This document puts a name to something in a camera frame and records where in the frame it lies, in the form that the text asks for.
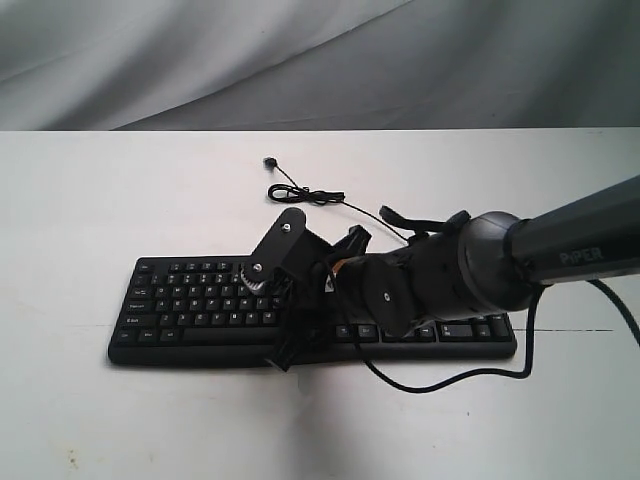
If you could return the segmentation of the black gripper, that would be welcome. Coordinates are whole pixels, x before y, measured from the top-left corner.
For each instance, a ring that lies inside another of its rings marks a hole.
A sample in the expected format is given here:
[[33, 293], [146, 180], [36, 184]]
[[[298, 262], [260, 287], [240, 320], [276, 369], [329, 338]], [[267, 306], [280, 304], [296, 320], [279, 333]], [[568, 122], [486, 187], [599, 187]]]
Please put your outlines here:
[[304, 350], [322, 349], [332, 342], [335, 307], [325, 292], [329, 267], [365, 253], [367, 238], [342, 238], [330, 244], [321, 238], [301, 238], [280, 265], [289, 281], [278, 335], [266, 363], [287, 372]]

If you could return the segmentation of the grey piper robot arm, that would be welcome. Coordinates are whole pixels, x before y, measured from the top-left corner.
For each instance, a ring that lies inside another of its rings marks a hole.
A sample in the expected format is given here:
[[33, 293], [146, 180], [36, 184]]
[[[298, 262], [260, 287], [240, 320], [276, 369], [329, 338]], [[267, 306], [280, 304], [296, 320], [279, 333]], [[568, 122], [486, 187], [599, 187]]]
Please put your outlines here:
[[285, 204], [242, 270], [249, 290], [279, 300], [267, 361], [299, 363], [503, 358], [517, 342], [508, 314], [534, 314], [549, 286], [639, 270], [639, 182], [629, 179], [533, 219], [505, 212], [448, 220], [378, 220], [403, 240], [371, 253], [359, 225], [330, 243], [306, 226], [301, 204], [341, 204], [341, 192], [275, 184]]

